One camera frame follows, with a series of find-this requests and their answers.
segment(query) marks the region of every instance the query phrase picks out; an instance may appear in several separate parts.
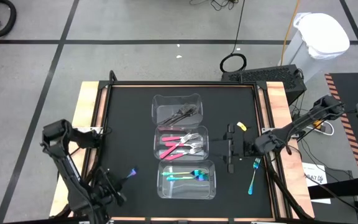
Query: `wooden table frame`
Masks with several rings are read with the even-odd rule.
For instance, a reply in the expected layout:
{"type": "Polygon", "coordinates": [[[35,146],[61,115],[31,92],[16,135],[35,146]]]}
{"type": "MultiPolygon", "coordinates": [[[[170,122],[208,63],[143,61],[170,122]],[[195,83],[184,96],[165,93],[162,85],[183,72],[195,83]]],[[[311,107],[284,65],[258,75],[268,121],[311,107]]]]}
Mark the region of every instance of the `wooden table frame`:
{"type": "MultiPolygon", "coordinates": [[[[97,117],[95,117],[93,123],[95,126],[102,126],[103,111],[106,102],[107,88],[101,89],[99,101],[96,102],[98,95],[99,82],[83,82],[81,85],[80,94],[78,95],[78,101],[76,105],[75,114],[73,117],[73,127],[90,127],[94,113],[97,111],[97,117]]],[[[287,104],[287,98],[283,84],[281,82],[267,82],[268,101],[270,102],[271,116],[276,128],[281,128],[291,122],[290,111],[287,104]]],[[[268,110],[265,104],[265,95],[262,89],[259,89],[260,107],[262,109],[262,116],[265,127],[270,127],[268,119],[268,110]]],[[[298,148],[295,140],[291,140],[289,145],[298,148]]],[[[72,152],[77,148],[75,143],[70,143],[69,151],[72,152]]],[[[89,157],[89,164],[87,170],[89,171],[94,162],[95,150],[91,151],[89,157]]],[[[295,200],[302,206],[303,210],[310,216],[314,216],[313,207],[311,206],[310,196],[306,185],[306,179],[304,177],[303,166],[299,154],[294,153],[289,155],[286,150],[281,152],[282,167],[285,175],[285,182],[288,190],[294,196],[295,200]]],[[[72,159],[77,166],[79,172],[84,167],[85,150],[79,150],[72,156],[72,159]]],[[[276,188],[278,211],[281,218],[287,218],[287,212],[283,200],[281,191],[276,188]]],[[[50,216],[56,215],[64,208],[68,203],[67,201],[68,191],[61,177],[58,179],[53,203],[50,211],[50,216]]],[[[291,210],[291,214],[294,218],[297,215],[291,210]]],[[[132,221],[144,221],[144,217],[112,217],[113,220],[132,220],[132,221]]],[[[151,221],[175,221],[175,220],[188,220],[188,221],[211,221],[211,222],[227,222],[228,218],[151,218],[151,221]]],[[[273,218],[235,218],[235,222],[249,222],[249,221],[274,221],[273,218]]]]}

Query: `white trash bin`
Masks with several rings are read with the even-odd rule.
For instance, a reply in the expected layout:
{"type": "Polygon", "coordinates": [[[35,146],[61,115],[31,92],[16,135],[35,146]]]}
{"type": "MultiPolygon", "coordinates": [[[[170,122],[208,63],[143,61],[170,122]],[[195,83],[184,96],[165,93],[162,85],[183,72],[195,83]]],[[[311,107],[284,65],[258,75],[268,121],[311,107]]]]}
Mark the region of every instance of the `white trash bin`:
{"type": "Polygon", "coordinates": [[[293,26],[298,30],[285,50],[283,65],[302,69],[305,83],[350,46],[344,29],[327,14],[298,13],[293,26]]]}

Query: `clear plastic container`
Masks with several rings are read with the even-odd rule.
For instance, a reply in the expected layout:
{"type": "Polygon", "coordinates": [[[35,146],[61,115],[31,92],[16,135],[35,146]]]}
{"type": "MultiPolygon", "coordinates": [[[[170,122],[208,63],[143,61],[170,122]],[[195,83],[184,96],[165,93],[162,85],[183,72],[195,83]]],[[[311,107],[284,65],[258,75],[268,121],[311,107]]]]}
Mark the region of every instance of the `clear plastic container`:
{"type": "Polygon", "coordinates": [[[156,125],[161,126],[197,127],[203,120],[203,103],[201,96],[196,93],[190,96],[155,95],[152,101],[152,119],[156,125]],[[193,115],[186,116],[173,124],[163,124],[164,121],[177,114],[185,104],[196,107],[196,111],[193,115]]]}
{"type": "Polygon", "coordinates": [[[208,130],[204,126],[199,126],[197,128],[180,128],[180,127],[165,127],[158,126],[155,129],[154,135],[154,156],[157,159],[160,159],[160,155],[163,154],[166,150],[171,148],[174,143],[178,143],[180,140],[168,140],[163,141],[163,138],[170,137],[183,137],[186,134],[198,133],[200,136],[191,139],[185,143],[184,146],[178,146],[174,151],[169,155],[175,155],[178,153],[187,153],[191,149],[191,144],[202,143],[201,151],[196,154],[186,154],[182,157],[176,158],[174,161],[202,161],[208,157],[209,152],[209,139],[208,139],[208,130]]]}
{"type": "MultiPolygon", "coordinates": [[[[173,175],[173,177],[194,177],[192,174],[173,175]]],[[[177,199],[212,199],[216,195],[216,173],[212,161],[201,162],[166,162],[158,166],[157,192],[161,198],[177,199]],[[192,172],[200,170],[208,175],[209,180],[167,180],[170,175],[164,172],[192,172]]]]}

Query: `teal fork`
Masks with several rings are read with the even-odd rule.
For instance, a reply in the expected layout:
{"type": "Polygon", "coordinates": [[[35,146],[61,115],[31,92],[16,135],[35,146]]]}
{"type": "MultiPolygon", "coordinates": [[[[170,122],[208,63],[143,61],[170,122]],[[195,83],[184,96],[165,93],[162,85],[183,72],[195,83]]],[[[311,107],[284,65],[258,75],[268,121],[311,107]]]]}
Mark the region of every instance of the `teal fork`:
{"type": "Polygon", "coordinates": [[[254,188],[254,178],[255,178],[255,173],[256,170],[258,169],[260,164],[260,158],[256,158],[254,161],[254,174],[252,176],[252,180],[251,180],[251,184],[249,185],[249,189],[248,189],[248,194],[252,195],[252,189],[254,188]]]}

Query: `teal-handled fork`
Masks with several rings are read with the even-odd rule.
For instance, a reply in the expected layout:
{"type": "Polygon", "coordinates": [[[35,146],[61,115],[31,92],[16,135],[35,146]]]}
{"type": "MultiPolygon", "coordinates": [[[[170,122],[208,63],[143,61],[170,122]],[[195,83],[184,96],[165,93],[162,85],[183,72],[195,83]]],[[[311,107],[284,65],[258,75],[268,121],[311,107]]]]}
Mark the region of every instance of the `teal-handled fork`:
{"type": "Polygon", "coordinates": [[[256,170],[258,169],[260,164],[260,158],[256,158],[254,161],[254,174],[252,176],[252,180],[251,180],[251,184],[249,185],[249,189],[248,189],[248,194],[252,195],[252,189],[254,188],[254,178],[255,178],[255,173],[256,170]]]}

